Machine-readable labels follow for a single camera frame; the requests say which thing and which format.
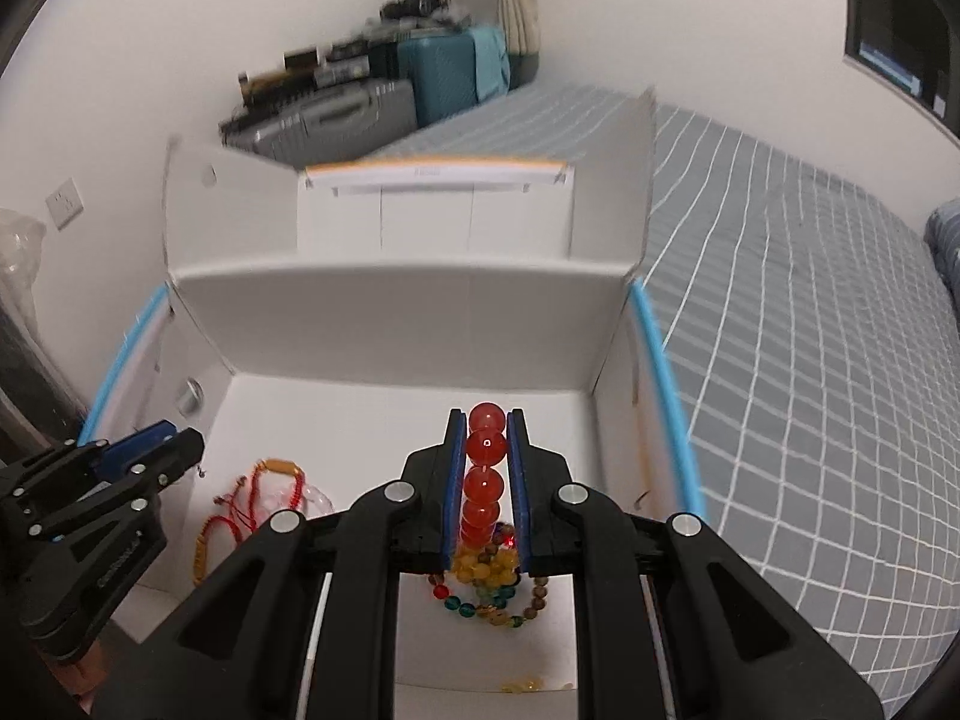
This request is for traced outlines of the white wall socket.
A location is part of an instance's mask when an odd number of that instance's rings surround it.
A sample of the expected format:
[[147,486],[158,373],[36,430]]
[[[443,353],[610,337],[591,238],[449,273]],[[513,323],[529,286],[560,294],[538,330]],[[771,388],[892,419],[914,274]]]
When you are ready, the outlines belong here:
[[85,210],[82,194],[73,179],[60,184],[46,199],[47,213],[57,231],[64,231]]

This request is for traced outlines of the white cardboard box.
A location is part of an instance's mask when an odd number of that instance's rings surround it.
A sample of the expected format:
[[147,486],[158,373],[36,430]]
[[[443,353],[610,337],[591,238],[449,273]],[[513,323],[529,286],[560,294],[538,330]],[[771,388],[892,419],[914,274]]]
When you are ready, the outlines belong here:
[[523,410],[625,511],[695,509],[640,288],[664,127],[652,93],[535,85],[343,167],[174,140],[171,323],[149,335],[146,400],[103,419],[205,436],[205,475],[164,503],[151,580],[189,590],[213,494],[252,461],[296,461],[345,507],[483,398]]

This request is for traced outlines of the teal cloth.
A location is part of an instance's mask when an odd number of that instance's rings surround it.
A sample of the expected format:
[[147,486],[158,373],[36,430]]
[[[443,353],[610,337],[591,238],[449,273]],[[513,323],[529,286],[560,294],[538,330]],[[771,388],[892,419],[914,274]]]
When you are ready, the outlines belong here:
[[500,98],[511,85],[508,46],[498,26],[478,25],[469,29],[475,52],[475,91],[480,104]]

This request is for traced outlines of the dark window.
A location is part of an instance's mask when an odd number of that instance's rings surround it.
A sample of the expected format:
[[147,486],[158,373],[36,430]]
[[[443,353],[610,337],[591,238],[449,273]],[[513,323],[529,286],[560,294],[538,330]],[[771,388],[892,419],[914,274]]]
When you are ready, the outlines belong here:
[[934,0],[848,0],[844,52],[958,135],[958,32]]

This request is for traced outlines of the teal suitcase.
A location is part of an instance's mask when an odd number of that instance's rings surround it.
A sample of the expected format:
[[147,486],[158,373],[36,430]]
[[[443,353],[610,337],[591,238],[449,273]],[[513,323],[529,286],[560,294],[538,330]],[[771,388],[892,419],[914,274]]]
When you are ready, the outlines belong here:
[[412,83],[420,127],[445,121],[480,104],[469,29],[409,37],[398,44],[398,75]]

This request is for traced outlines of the black items on suitcase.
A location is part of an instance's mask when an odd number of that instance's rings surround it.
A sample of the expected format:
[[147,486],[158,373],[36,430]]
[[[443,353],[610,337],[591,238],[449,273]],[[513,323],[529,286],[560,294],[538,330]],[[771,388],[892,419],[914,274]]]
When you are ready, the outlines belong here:
[[280,70],[238,76],[242,104],[267,104],[303,91],[327,88],[363,78],[397,80],[398,44],[414,37],[466,29],[467,10],[448,0],[392,0],[355,36],[330,46],[298,49],[283,57]]

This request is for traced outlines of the grey checked bed sheet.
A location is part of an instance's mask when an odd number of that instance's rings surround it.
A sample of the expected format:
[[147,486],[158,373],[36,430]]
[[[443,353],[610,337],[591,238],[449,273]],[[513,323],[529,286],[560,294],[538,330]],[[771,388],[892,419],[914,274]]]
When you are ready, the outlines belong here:
[[640,277],[706,515],[895,717],[958,632],[958,322],[854,182],[654,112]]

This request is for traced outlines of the blue striped rolled duvet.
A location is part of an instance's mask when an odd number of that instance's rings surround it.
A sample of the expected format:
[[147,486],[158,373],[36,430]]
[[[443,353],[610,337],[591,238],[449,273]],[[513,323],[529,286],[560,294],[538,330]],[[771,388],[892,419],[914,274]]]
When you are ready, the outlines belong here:
[[929,216],[924,241],[931,249],[935,268],[953,299],[960,291],[960,199],[940,205]]

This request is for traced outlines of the grey suitcase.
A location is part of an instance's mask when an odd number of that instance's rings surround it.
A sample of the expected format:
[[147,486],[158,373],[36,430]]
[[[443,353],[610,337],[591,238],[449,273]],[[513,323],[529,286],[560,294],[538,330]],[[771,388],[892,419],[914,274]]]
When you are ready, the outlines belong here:
[[415,130],[412,83],[366,80],[321,89],[275,109],[251,110],[221,124],[221,141],[304,169],[359,160]]

